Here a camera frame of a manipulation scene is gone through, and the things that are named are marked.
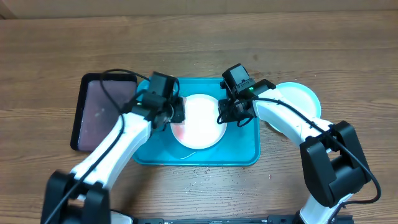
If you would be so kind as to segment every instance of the black cable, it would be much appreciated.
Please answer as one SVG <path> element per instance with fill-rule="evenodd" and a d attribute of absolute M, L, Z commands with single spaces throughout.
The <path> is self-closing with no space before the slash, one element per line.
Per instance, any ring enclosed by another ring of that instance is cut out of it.
<path fill-rule="evenodd" d="M 175 82 L 177 84 L 177 92 L 175 93 L 175 97 L 178 97 L 180 94 L 180 80 L 178 80 L 178 78 L 176 78 Z"/>
<path fill-rule="evenodd" d="M 251 116 L 247 121 L 245 121 L 243 124 L 241 124 L 241 121 L 243 121 L 243 120 L 240 120 L 240 121 L 238 121 L 237 123 L 236 123 L 236 125 L 237 125 L 237 127 L 239 127 L 239 128 L 242 128 L 243 126 L 245 126 L 245 125 L 247 125 L 247 124 L 249 124 L 249 122 L 251 121 L 251 120 L 253 120 L 253 116 Z"/>
<path fill-rule="evenodd" d="M 109 70 L 103 72 L 102 74 L 107 74 L 107 73 L 111 73 L 111 72 L 124 72 L 124 73 L 130 74 L 130 75 L 135 75 L 135 76 L 138 76 L 138 77 L 140 77 L 142 79 L 150 81 L 149 78 L 147 78 L 147 77 L 145 77 L 143 75 L 140 75 L 140 74 L 138 74 L 136 72 L 133 72 L 133 71 L 130 71 L 130 70 L 127 70 L 127 69 L 123 69 L 123 68 L 112 68 L 112 69 L 109 69 Z"/>
<path fill-rule="evenodd" d="M 322 128 L 317 126 L 313 121 L 309 120 L 302 113 L 297 111 L 293 106 L 290 106 L 289 104 L 287 104 L 281 100 L 275 100 L 275 99 L 270 99 L 270 98 L 259 98 L 259 97 L 256 97 L 256 98 L 253 98 L 250 100 L 238 101 L 238 102 L 234 103 L 233 106 L 236 106 L 240 103 L 250 102 L 253 100 L 273 102 L 273 103 L 280 104 L 280 105 L 290 109 L 297 116 L 301 117 L 305 122 L 307 122 L 311 127 L 315 128 L 322 134 L 326 135 L 329 139 L 331 139 L 334 143 L 336 143 L 337 146 L 340 147 L 341 150 L 343 150 L 345 153 L 347 153 L 347 155 L 349 155 L 352 159 L 354 159 L 359 164 L 359 166 L 371 177 L 371 180 L 373 181 L 374 185 L 376 186 L 376 192 L 377 192 L 376 196 L 369 200 L 352 200 L 352 201 L 342 202 L 341 204 L 339 204 L 337 206 L 335 212 L 333 212 L 332 216 L 329 218 L 328 223 L 331 223 L 333 221 L 333 219 L 336 217 L 337 213 L 341 210 L 341 208 L 345 207 L 345 205 L 354 204 L 354 203 L 369 204 L 369 203 L 377 202 L 381 198 L 381 187 L 380 187 L 380 184 L 377 181 L 376 177 L 373 175 L 373 173 L 368 168 L 366 168 L 366 166 L 361 161 L 359 161 L 359 159 L 356 156 L 354 156 L 342 143 L 340 143 L 337 139 L 335 139 L 333 136 L 331 136 L 328 132 L 324 131 Z M 222 115 L 225 113 L 226 110 L 227 110 L 227 108 L 225 110 L 221 111 L 220 115 L 218 116 L 218 118 L 217 118 L 218 124 L 223 123 L 222 121 L 220 122 L 220 118 L 222 117 Z"/>
<path fill-rule="evenodd" d="M 65 195 L 63 196 L 63 198 L 61 199 L 61 201 L 58 203 L 58 205 L 54 208 L 54 210 L 52 211 L 52 213 L 49 215 L 49 217 L 46 219 L 46 221 L 44 222 L 44 224 L 49 224 L 52 220 L 52 218 L 54 217 L 54 215 L 61 209 L 62 205 L 69 199 L 70 195 L 72 193 L 75 192 L 75 190 L 77 189 L 77 187 L 83 183 L 84 179 L 86 177 L 89 176 L 89 174 L 95 169 L 95 167 L 105 158 L 105 156 L 112 150 L 112 148 L 116 145 L 116 143 L 119 141 L 120 137 L 122 136 L 123 132 L 124 132 L 124 127 L 125 127 L 125 120 L 124 120 L 124 116 L 123 113 L 121 111 L 121 108 L 119 107 L 119 105 L 115 102 L 115 100 L 112 98 L 112 96 L 108 93 L 108 91 L 106 90 L 106 88 L 104 87 L 104 83 L 103 83 L 103 78 L 106 74 L 110 73 L 110 72 L 125 72 L 128 73 L 130 75 L 137 75 L 138 77 L 141 77 L 143 79 L 149 80 L 147 77 L 142 76 L 138 73 L 126 70 L 126 69 L 120 69 L 120 68 L 114 68 L 114 69 L 109 69 L 107 71 L 104 71 L 101 74 L 101 77 L 99 79 L 99 84 L 101 85 L 102 90 L 104 91 L 105 96 L 108 98 L 108 100 L 112 103 L 112 105 L 116 108 L 116 110 L 118 111 L 119 115 L 121 116 L 122 119 L 122 127 L 120 129 L 119 134 L 116 136 L 115 140 L 112 142 L 112 144 L 104 151 L 104 153 L 97 159 L 97 161 L 95 161 L 89 168 L 88 170 L 82 175 L 82 177 L 80 177 L 80 179 L 69 189 L 68 192 L 65 193 Z M 142 92 L 136 94 L 133 96 L 132 100 L 135 100 L 139 95 L 141 95 Z"/>

